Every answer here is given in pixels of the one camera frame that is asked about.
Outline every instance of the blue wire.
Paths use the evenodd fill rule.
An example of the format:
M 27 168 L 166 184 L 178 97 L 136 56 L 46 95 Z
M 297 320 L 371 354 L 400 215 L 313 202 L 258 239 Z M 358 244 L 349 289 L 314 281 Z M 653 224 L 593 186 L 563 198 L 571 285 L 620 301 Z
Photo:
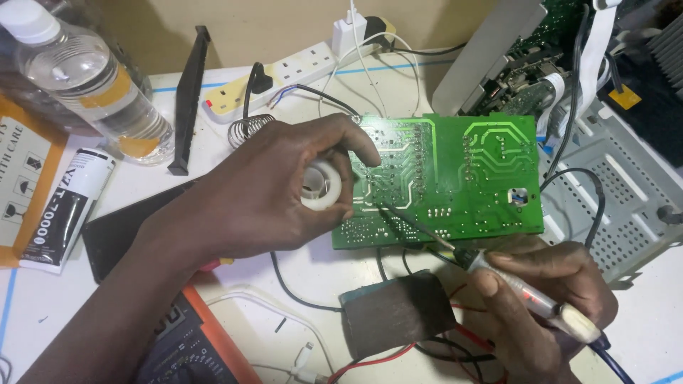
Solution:
M 284 90 L 282 90 L 282 92 L 280 92 L 280 97 L 277 98 L 277 101 L 275 102 L 275 104 L 273 104 L 273 106 L 276 106 L 277 103 L 280 102 L 280 100 L 282 100 L 282 96 L 285 94 L 285 92 L 295 90 L 295 89 L 296 89 L 296 85 L 293 85 L 289 88 L 285 88 Z
M 595 345 L 595 343 L 588 344 L 589 347 L 610 367 L 612 371 L 621 379 L 624 384 L 635 384 L 628 376 L 626 371 L 607 353 L 606 350 Z

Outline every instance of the bottle cap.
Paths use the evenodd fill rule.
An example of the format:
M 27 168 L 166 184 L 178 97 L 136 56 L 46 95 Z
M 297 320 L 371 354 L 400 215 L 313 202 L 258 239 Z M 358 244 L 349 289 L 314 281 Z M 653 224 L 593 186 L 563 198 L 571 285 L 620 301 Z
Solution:
M 34 0 L 8 0 L 0 4 L 0 25 L 25 44 L 40 44 L 55 38 L 61 26 Z

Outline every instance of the black glue tube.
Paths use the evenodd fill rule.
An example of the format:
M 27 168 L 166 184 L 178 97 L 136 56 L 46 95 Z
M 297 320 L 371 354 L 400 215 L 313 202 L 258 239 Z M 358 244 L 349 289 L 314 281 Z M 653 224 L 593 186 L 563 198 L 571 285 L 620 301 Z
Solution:
M 101 150 L 81 148 L 76 151 L 19 260 L 19 266 L 61 273 L 81 226 L 115 166 L 114 158 Z

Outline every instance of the heat sink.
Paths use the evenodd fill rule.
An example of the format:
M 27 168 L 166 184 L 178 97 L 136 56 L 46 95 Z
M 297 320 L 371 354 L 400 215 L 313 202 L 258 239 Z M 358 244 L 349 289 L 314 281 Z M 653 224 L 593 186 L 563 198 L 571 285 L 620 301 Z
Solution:
M 683 14 L 652 38 L 647 47 L 676 95 L 683 99 Z

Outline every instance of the wall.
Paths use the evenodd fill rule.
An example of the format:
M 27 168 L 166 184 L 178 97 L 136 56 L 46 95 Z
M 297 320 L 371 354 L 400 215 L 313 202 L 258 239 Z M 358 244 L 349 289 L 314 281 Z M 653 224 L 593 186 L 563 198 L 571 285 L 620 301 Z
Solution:
M 332 36 L 346 0 L 95 0 L 107 27 L 148 74 L 180 72 L 195 25 L 212 38 L 207 69 L 269 63 Z M 496 0 L 357 0 L 384 16 L 414 49 L 469 39 Z

